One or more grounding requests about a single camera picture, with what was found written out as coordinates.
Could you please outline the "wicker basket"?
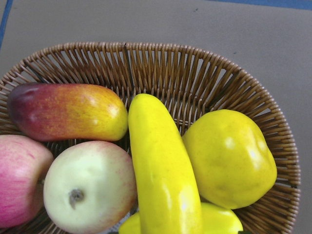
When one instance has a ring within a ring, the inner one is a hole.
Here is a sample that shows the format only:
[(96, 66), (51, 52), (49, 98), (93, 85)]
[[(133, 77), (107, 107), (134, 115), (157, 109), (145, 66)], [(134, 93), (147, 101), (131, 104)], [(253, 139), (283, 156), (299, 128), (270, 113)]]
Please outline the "wicker basket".
[(179, 131), (204, 113), (231, 109), (260, 127), (277, 165), (275, 185), (255, 204), (235, 211), (253, 234), (291, 234), (299, 210), (299, 156), (290, 127), (269, 92), (230, 60), (187, 45), (72, 42), (24, 58), (0, 79), (0, 132), (19, 134), (8, 117), (14, 87), (32, 81), (91, 83), (115, 91), (129, 105), (136, 94), (158, 97)]

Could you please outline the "yellow lemon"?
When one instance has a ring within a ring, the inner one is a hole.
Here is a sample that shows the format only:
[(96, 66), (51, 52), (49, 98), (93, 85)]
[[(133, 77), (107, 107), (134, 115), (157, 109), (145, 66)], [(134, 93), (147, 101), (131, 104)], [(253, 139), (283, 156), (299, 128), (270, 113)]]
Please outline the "yellow lemon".
[(247, 207), (275, 184), (276, 163), (260, 128), (238, 111), (204, 114), (182, 138), (199, 193), (211, 203)]

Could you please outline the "dark red mango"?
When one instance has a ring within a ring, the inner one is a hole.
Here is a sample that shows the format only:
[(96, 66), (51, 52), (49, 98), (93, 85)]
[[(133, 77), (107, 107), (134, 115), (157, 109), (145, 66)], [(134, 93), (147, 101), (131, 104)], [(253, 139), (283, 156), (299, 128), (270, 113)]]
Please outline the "dark red mango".
[(7, 109), (12, 122), (38, 141), (117, 141), (128, 129), (125, 104), (99, 85), (21, 84), (9, 94)]

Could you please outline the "yellow starfruit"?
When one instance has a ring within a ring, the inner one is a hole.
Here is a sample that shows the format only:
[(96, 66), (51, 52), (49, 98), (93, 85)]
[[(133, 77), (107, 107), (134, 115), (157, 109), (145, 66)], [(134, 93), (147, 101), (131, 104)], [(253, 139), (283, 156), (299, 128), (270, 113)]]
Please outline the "yellow starfruit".
[[(205, 234), (238, 234), (243, 225), (236, 214), (212, 203), (201, 203)], [(119, 228), (119, 234), (140, 234), (139, 212), (130, 216)]]

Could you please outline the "pink green apple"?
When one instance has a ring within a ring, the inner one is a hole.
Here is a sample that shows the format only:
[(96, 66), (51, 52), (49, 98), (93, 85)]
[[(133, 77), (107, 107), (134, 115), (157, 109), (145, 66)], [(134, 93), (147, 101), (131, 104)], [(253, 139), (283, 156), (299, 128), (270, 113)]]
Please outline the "pink green apple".
[(54, 157), (43, 144), (19, 135), (0, 137), (0, 226), (33, 219), (43, 206), (41, 180)]

